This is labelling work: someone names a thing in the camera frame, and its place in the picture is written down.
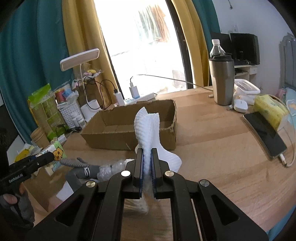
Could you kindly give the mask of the left hand grey glove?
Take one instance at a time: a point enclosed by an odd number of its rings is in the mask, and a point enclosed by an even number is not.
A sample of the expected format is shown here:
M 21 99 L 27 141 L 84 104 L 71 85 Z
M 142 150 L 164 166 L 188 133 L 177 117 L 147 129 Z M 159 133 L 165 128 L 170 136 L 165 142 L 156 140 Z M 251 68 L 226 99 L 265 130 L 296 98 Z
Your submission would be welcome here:
M 1 195 L 1 206 L 11 210 L 18 217 L 30 223 L 35 221 L 34 209 L 23 183 L 20 184 L 19 191 L 16 195 Z

